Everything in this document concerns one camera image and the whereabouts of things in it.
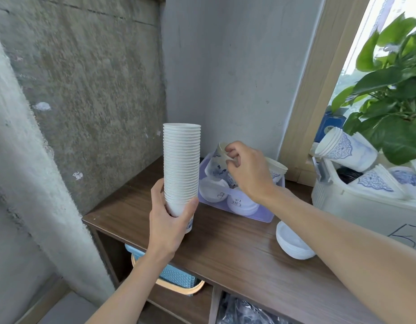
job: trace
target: stack of paper cups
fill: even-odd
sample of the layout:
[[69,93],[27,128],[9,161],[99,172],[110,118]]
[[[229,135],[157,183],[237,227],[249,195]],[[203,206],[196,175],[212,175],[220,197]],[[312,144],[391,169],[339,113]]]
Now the stack of paper cups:
[[[168,212],[178,217],[198,195],[201,126],[163,124],[164,197]],[[192,229],[193,218],[186,233]]]

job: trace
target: wooden shelf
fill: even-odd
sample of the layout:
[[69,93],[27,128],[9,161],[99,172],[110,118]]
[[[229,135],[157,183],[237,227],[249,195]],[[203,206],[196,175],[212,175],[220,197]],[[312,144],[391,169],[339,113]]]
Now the wooden shelf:
[[178,318],[154,305],[146,303],[144,310],[140,313],[138,324],[183,324]]
[[[93,231],[146,250],[151,187],[162,176],[163,159],[159,158],[84,216],[83,221]],[[300,189],[293,184],[291,187],[294,192]],[[308,193],[298,196],[308,197]],[[199,204],[192,232],[184,237],[171,264],[274,314],[301,323],[381,323],[318,257],[298,261],[286,255],[276,241],[277,223],[276,218],[271,223],[262,223]],[[121,272],[127,268],[126,263],[118,263],[116,267]],[[154,291],[153,303],[154,295],[166,296],[167,292]],[[176,307],[174,314],[185,308],[176,299],[162,300],[170,301],[161,306],[164,309],[170,311]]]
[[212,290],[212,286],[205,283],[198,293],[187,296],[155,285],[148,301],[184,323],[208,324]]

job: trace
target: white plastic container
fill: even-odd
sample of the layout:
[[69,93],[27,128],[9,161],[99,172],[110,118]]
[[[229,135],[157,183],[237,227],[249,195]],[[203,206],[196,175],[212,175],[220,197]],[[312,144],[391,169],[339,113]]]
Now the white plastic container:
[[313,205],[416,249],[416,201],[371,195],[344,183],[329,159],[316,163]]

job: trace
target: light blue plastic basket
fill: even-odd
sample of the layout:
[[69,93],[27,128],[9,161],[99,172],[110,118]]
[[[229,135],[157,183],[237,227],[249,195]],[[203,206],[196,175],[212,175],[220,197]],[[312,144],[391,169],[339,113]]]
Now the light blue plastic basket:
[[[136,260],[145,254],[145,252],[140,251],[129,245],[125,245],[125,249],[127,249],[128,252],[132,253]],[[175,285],[178,285],[182,288],[187,288],[187,289],[193,288],[195,285],[197,285],[200,282],[200,280],[195,278],[193,275],[190,275],[189,273],[179,270],[178,268],[175,268],[172,265],[167,265],[163,269],[163,272],[161,272],[160,274],[160,278],[162,278],[163,280],[169,283],[173,283]]]

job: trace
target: potted plant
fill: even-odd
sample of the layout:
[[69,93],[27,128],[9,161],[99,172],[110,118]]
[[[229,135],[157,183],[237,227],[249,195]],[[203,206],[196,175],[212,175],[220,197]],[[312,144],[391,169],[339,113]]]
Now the potted plant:
[[[375,57],[376,46],[389,53]],[[416,18],[401,14],[382,32],[375,31],[358,55],[356,68],[368,74],[334,98],[332,112],[367,99],[343,130],[361,133],[393,164],[415,159]]]

